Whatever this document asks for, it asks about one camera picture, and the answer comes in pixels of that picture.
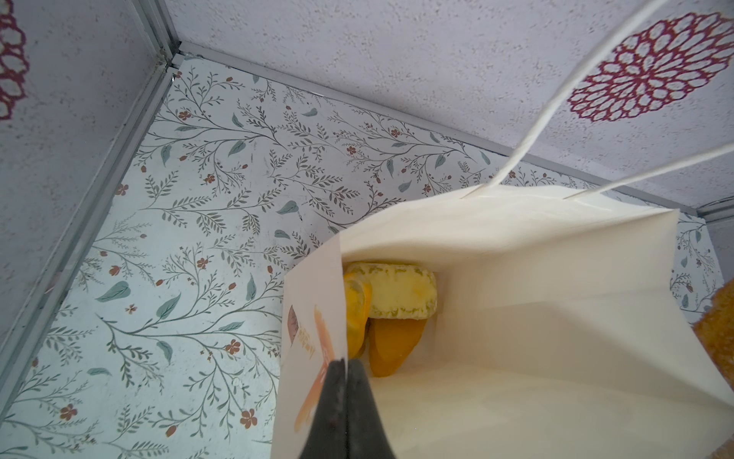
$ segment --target floral pattern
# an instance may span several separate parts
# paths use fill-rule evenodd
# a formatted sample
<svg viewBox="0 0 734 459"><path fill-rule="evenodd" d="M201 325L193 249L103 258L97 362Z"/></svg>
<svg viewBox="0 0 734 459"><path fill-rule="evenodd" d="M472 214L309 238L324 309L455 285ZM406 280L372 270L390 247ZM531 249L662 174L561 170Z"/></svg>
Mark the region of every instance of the floral pattern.
<svg viewBox="0 0 734 459"><path fill-rule="evenodd" d="M26 97L26 35L12 15L12 0L0 0L0 120L9 120L15 102Z"/></svg>
<svg viewBox="0 0 734 459"><path fill-rule="evenodd" d="M634 118L706 85L729 66L734 21L719 13L658 21L631 35L573 91L571 111L591 121Z"/></svg>
<svg viewBox="0 0 734 459"><path fill-rule="evenodd" d="M268 457L285 272L364 217L485 182L504 160L187 58L0 426L0 455ZM589 186L526 163L504 183ZM721 285L703 220L682 214L670 288L690 322Z"/></svg>

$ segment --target pale yellow sponge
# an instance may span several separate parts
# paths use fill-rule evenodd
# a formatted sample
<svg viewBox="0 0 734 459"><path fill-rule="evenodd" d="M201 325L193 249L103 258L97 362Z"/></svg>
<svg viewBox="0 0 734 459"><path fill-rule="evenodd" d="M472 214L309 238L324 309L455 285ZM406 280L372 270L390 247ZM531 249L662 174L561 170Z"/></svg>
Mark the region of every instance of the pale yellow sponge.
<svg viewBox="0 0 734 459"><path fill-rule="evenodd" d="M436 312L436 277L425 268L358 262L344 271L352 273L372 286L372 319L428 319Z"/></svg>

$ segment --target orange brush stroke print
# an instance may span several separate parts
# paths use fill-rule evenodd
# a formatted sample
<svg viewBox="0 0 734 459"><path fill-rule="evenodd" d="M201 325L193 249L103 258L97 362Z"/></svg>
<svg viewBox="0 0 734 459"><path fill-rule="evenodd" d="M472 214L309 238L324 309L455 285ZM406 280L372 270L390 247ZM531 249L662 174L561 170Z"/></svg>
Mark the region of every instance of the orange brush stroke print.
<svg viewBox="0 0 734 459"><path fill-rule="evenodd" d="M301 405L301 411L296 416L296 423L294 430L298 432L305 424L309 424L313 412L316 411L316 406L319 404L319 397L321 396L321 388L324 387L324 381L326 380L326 372L329 368L329 362L334 360L334 346L331 344L331 335L329 329L326 327L326 322L321 316L318 306L313 307L313 318L316 321L316 332L319 334L319 343L321 345L321 356L324 358L321 364L319 374L311 386L311 390L306 396L306 400Z"/></svg>

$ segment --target white floral surface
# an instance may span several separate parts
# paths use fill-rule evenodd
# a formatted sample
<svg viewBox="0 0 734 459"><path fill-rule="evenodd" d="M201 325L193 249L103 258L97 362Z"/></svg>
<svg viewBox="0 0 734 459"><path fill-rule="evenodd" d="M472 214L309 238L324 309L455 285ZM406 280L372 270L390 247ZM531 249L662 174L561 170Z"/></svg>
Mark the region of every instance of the white floral surface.
<svg viewBox="0 0 734 459"><path fill-rule="evenodd" d="M482 183L504 160L202 59L177 77L0 456L268 457L283 274L365 216ZM506 183L587 186L525 163ZM703 220L682 214L679 229L670 287L695 322L722 276Z"/></svg>

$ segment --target bag handle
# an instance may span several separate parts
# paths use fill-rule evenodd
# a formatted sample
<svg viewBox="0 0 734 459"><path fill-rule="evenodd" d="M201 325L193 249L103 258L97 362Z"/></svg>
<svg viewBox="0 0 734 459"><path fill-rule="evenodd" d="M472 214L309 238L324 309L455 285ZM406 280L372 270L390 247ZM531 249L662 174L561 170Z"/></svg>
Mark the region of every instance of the bag handle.
<svg viewBox="0 0 734 459"><path fill-rule="evenodd" d="M489 183L475 188L474 191L464 196L464 198L478 192L480 189L484 189L485 187L495 187L499 185L504 180L505 176L510 173L512 168L517 166L523 156L528 153L528 150L530 150L530 147L532 147L538 139L540 133L551 121L553 113L558 110L566 99L568 99L571 92L573 92L573 89L581 83L581 80L586 78L586 75L588 75L594 67L599 65L599 63L614 50L615 46L620 44L625 38L634 32L640 24L642 24L667 1L668 0L647 0L619 26L612 29L612 31L604 37L604 40L597 44L594 49L592 49L591 52L589 52L581 62L576 65L573 72L556 90L553 97L550 98L538 114L538 118L535 120L535 123L533 123L533 126L531 126L530 130L525 134L525 137L522 138L520 143L517 144L517 147L515 147L512 154L507 158L505 164L500 167L500 170L495 174L494 178Z"/></svg>
<svg viewBox="0 0 734 459"><path fill-rule="evenodd" d="M650 169L647 172L640 172L633 176L624 177L619 180L607 183L606 185L602 185L601 187L585 189L584 191L576 193L575 195L568 196L565 199L578 199L583 196L595 195L613 188L621 187L622 185L631 184L635 181L661 176L665 173L673 172L674 170L683 169L684 167L696 165L700 162L708 161L709 159L718 158L719 156L723 156L726 153L731 153L732 151L734 151L734 142L725 143L710 150L702 151L700 153L688 156L687 158L682 158L677 161L670 162L666 165L655 167L654 169Z"/></svg>

